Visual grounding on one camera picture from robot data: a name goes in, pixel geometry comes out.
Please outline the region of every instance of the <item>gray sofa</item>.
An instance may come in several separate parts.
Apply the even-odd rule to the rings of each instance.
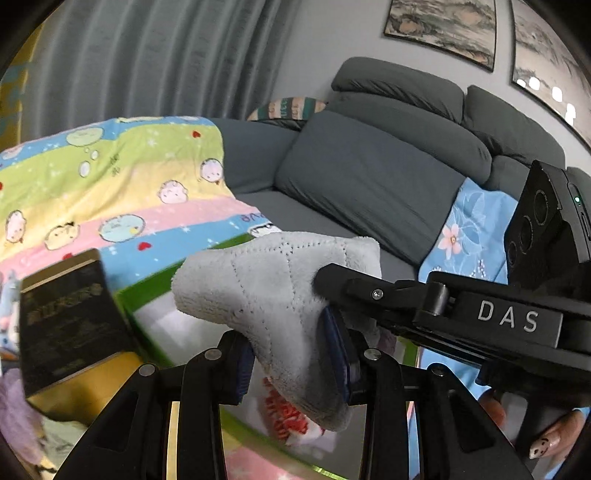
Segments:
[[[431,74],[357,57],[332,89],[301,132],[215,120],[226,182],[283,230],[374,237],[387,280],[416,277],[466,177],[518,199],[533,160],[564,168],[550,134],[477,86],[465,95]]]

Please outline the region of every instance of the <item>plush toy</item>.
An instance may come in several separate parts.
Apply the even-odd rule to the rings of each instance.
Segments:
[[[0,433],[17,458],[43,480],[52,479],[86,427],[43,417],[25,400],[19,369],[0,377]]]
[[[4,276],[0,273],[0,283]],[[2,286],[0,293],[0,358],[18,359],[18,312],[21,282],[14,270]]]

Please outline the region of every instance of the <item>blue floral cloth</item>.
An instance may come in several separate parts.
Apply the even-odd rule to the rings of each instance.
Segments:
[[[441,234],[418,271],[418,279],[427,281],[432,271],[444,271],[507,283],[503,237],[517,202],[503,192],[487,192],[470,179],[460,187],[456,201]],[[422,349],[421,368],[433,363],[447,365],[470,392],[479,398],[488,387],[476,385],[478,370],[439,353]],[[419,473],[418,436],[415,414],[409,423],[410,478]],[[558,467],[548,474],[553,478]]]

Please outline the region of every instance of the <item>sofa backrest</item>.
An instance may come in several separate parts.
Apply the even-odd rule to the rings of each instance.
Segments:
[[[506,101],[476,85],[468,87],[462,126],[492,155],[505,155],[525,165],[539,160],[565,168],[564,150],[554,137]]]
[[[457,124],[463,116],[464,92],[455,83],[388,61],[353,57],[331,85],[335,92],[363,92],[400,100]]]
[[[418,267],[464,180],[413,145],[325,110],[299,134],[275,186]]]
[[[519,198],[535,159],[564,168],[541,126],[478,87],[355,57],[281,163],[275,186],[418,267],[466,177]]]

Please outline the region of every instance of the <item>gray microfiber cloth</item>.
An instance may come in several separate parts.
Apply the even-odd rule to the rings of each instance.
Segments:
[[[381,278],[372,238],[281,232],[188,257],[172,290],[181,312],[245,335],[279,393],[322,427],[339,431],[351,412],[338,392],[319,321],[327,301],[312,286],[318,269],[330,263]],[[374,320],[345,320],[377,344]]]

